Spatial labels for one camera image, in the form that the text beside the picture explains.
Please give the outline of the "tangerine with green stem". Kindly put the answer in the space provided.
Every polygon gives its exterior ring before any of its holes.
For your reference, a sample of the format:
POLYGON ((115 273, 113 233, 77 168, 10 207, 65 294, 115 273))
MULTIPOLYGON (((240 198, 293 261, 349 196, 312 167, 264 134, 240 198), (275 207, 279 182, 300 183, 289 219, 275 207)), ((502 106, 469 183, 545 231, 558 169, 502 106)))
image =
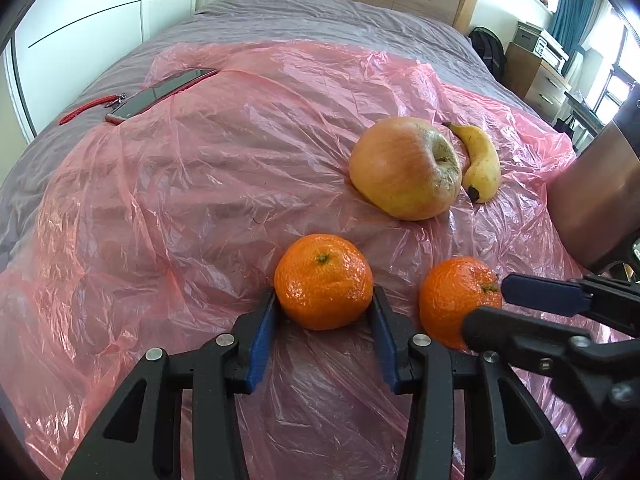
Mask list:
POLYGON ((427 273, 419 292, 419 314, 427 335, 465 350, 462 324, 478 307, 502 308, 498 274, 469 256, 451 258, 427 273))

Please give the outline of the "orange tangerine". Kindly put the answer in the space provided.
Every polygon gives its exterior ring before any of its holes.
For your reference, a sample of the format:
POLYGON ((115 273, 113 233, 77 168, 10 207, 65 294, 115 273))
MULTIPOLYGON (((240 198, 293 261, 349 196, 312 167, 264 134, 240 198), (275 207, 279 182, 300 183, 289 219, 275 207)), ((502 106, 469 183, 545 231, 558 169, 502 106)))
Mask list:
POLYGON ((370 306, 373 273, 362 252, 331 234, 296 240, 274 271, 273 287, 284 313, 306 330, 336 330, 370 306))

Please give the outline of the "yellow banana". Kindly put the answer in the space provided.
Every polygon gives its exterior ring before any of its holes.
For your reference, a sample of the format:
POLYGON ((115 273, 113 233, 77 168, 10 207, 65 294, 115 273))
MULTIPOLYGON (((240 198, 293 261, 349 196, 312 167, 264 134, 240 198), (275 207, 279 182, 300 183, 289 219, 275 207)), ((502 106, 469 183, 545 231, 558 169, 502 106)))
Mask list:
POLYGON ((501 181, 500 160, 488 134, 477 126, 457 125, 444 122, 469 154, 470 164, 462 178, 462 186, 474 204, 492 200, 501 181))

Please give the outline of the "yellow-green apple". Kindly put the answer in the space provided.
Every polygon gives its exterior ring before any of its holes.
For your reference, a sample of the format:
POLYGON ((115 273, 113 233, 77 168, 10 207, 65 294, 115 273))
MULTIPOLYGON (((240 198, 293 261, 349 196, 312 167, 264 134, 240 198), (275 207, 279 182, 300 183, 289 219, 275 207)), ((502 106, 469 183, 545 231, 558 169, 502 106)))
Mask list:
POLYGON ((391 217, 422 221, 457 200, 462 175, 454 148, 430 122, 391 117, 360 136, 350 155, 349 179, 391 217))

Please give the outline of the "pink plastic sheet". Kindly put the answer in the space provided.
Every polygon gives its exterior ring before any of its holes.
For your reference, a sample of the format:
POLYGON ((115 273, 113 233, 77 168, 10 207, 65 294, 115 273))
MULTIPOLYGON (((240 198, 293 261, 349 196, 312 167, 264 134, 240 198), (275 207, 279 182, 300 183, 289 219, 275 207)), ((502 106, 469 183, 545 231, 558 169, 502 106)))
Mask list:
POLYGON ((144 70, 216 75, 118 126, 86 118, 38 140, 72 148, 1 274, 1 385, 30 456, 61 474, 145 350, 198 348, 253 310, 286 248, 334 234, 367 257, 392 307, 416 316, 434 264, 580 274, 547 185, 575 158, 541 120, 442 82, 426 63, 309 40, 178 44, 144 70), (477 125, 499 153, 498 195, 401 222, 350 184, 352 148, 393 116, 477 125))

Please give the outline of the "desk with clutter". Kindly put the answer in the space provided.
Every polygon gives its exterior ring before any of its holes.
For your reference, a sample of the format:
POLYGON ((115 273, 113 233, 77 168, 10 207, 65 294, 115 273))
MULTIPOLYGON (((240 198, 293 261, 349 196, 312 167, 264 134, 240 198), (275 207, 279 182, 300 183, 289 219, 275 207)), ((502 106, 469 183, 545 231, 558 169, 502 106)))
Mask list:
POLYGON ((586 105, 584 101, 579 101, 570 94, 564 92, 564 103, 570 112, 565 118, 559 116, 553 128, 559 133, 565 133, 572 140, 573 150, 580 154, 603 130, 604 123, 597 118, 597 115, 586 105))

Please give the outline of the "wooden drawer chest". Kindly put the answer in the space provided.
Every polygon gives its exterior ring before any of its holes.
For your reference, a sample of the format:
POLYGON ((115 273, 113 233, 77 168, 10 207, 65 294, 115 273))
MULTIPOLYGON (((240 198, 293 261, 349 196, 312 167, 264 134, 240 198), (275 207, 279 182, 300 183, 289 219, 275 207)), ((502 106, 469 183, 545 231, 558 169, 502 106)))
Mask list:
POLYGON ((506 49, 502 84, 553 124, 570 86, 547 61, 511 42, 506 49))

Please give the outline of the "black backpack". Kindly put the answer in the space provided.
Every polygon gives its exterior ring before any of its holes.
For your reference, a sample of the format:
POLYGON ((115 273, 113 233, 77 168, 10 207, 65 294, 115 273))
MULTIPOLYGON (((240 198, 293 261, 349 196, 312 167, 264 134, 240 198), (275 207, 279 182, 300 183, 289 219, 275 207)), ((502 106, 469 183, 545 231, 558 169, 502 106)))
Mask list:
POLYGON ((485 27, 474 27, 469 33, 469 40, 489 73, 501 82, 506 69, 506 55, 500 39, 485 27))

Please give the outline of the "white printer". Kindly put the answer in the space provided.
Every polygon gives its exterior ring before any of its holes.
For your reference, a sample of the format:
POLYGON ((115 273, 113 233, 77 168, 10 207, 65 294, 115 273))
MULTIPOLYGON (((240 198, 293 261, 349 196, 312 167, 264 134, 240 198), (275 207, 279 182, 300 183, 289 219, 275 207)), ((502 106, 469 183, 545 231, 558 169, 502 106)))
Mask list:
POLYGON ((558 40, 545 29, 529 22, 518 22, 513 42, 545 60, 558 73, 562 72, 568 60, 568 55, 558 40))

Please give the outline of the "smartphone with red case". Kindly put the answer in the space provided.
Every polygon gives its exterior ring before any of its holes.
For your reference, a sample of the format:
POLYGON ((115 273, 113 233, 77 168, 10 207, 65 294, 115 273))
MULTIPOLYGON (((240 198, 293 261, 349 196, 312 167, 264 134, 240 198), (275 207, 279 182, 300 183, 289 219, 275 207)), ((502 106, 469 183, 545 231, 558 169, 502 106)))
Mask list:
POLYGON ((112 125, 119 125, 131 117, 142 114, 160 101, 217 74, 218 70, 211 68, 192 68, 192 70, 166 78, 122 101, 105 116, 105 121, 112 125))

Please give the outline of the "right teal curtain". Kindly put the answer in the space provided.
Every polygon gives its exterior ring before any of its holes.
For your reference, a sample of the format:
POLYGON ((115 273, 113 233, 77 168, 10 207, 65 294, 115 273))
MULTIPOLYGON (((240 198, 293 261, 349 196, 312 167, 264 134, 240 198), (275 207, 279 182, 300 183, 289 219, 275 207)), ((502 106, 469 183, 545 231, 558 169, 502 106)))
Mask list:
POLYGON ((559 0, 550 28, 550 35, 567 54, 562 68, 565 75, 574 61, 580 37, 586 30, 596 0, 559 0))

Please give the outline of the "grey purple bed sheet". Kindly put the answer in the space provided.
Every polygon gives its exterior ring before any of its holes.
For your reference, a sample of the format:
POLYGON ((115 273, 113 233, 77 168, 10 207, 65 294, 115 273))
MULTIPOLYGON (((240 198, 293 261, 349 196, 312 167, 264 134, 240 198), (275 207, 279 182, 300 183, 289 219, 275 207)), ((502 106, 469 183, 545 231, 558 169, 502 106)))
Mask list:
MULTIPOLYGON (((518 110, 530 106, 496 81, 467 36, 422 18, 352 0, 218 0, 145 41, 92 76, 73 106, 106 96, 130 96, 143 86, 154 58, 178 42, 239 44, 272 40, 353 44, 431 64, 438 78, 518 110)), ((26 240, 49 180, 66 155, 103 120, 85 112, 67 126, 55 120, 39 133, 1 183, 1 263, 26 240)))

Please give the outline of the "white sliding wardrobe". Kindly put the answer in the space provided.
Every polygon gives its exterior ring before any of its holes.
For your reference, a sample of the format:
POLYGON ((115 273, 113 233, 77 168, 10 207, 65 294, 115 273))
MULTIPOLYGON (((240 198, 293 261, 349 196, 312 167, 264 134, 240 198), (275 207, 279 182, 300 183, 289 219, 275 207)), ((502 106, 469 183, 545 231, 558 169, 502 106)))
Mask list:
POLYGON ((195 0, 36 0, 9 45, 26 136, 34 138, 104 70, 194 8, 195 0))

